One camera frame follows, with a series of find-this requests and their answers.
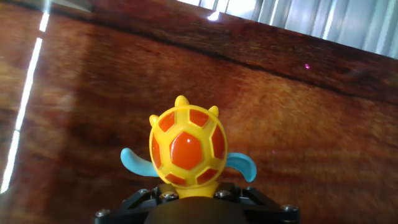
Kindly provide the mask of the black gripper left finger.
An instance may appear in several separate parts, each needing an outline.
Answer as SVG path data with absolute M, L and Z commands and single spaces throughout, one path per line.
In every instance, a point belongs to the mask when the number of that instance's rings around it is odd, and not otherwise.
M 160 184 L 152 190 L 141 189 L 114 209 L 101 209 L 94 215 L 94 224 L 144 224 L 148 214 L 158 205 L 178 200 L 176 188 Z

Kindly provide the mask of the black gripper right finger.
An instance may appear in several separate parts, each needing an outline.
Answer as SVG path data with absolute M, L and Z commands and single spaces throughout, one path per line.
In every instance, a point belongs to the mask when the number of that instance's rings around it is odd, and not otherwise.
M 295 205 L 280 205 L 254 187 L 239 187 L 222 182 L 214 199 L 232 203 L 248 223 L 300 224 L 300 209 Z

